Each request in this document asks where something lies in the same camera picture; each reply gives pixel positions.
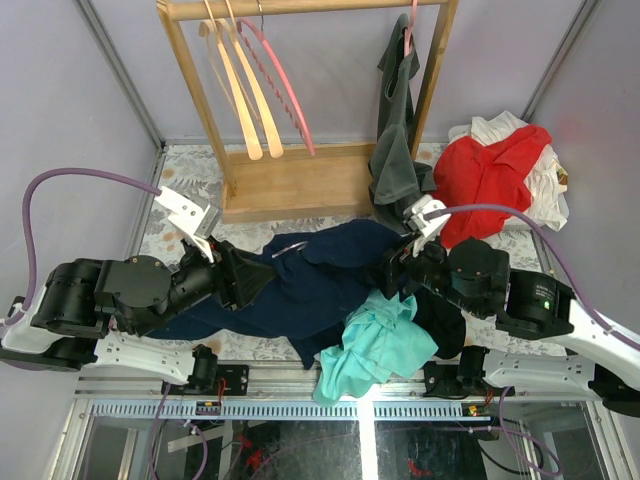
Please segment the cream plastic hanger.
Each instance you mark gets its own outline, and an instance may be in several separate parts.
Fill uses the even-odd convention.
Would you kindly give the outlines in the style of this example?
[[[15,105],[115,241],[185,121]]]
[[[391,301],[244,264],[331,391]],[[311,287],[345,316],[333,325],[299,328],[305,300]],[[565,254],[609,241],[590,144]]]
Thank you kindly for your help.
[[[288,246],[286,246],[284,248],[281,248],[280,250],[278,250],[275,253],[273,253],[271,255],[271,257],[273,259],[275,259],[275,258],[278,258],[278,257],[288,253],[288,252],[300,251],[300,250],[304,249],[307,245],[308,245],[307,241],[299,241],[299,242],[293,243],[291,245],[288,245]]]

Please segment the navy blue t-shirt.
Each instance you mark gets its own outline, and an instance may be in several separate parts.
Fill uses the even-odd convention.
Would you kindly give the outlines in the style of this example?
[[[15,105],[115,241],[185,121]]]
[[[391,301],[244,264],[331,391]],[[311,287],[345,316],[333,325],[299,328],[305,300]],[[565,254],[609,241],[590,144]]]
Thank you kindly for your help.
[[[147,336],[158,340],[195,341],[220,330],[260,337],[285,337],[305,369],[314,356],[340,343],[346,317],[369,296],[372,283],[365,268],[400,245],[401,235],[368,219],[318,232],[278,234],[256,255],[277,272],[244,309],[229,311],[209,297]],[[273,259],[288,245],[307,241],[300,251]]]

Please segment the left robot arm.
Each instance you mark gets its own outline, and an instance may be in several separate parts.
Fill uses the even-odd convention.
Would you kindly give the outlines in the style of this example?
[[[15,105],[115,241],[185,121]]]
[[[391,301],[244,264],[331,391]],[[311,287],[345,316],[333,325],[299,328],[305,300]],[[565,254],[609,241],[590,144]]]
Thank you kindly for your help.
[[[208,239],[213,256],[185,245],[174,269],[147,255],[76,259],[56,267],[30,308],[15,304],[1,359],[19,368],[78,372],[127,367],[183,394],[217,392],[218,357],[207,346],[171,351],[143,341],[206,299],[231,311],[250,305],[275,270],[231,243]]]

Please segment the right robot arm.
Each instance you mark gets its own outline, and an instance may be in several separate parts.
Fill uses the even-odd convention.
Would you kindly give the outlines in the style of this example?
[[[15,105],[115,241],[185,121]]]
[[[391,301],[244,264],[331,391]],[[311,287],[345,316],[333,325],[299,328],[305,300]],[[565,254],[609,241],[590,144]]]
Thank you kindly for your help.
[[[414,239],[388,250],[371,267],[388,298],[424,288],[462,311],[486,319],[512,337],[565,348],[561,357],[510,354],[469,347],[456,369],[458,387],[585,394],[615,413],[639,415],[639,336],[589,313],[574,290],[556,278],[513,269],[507,252],[467,239],[446,250],[439,241],[414,252]]]

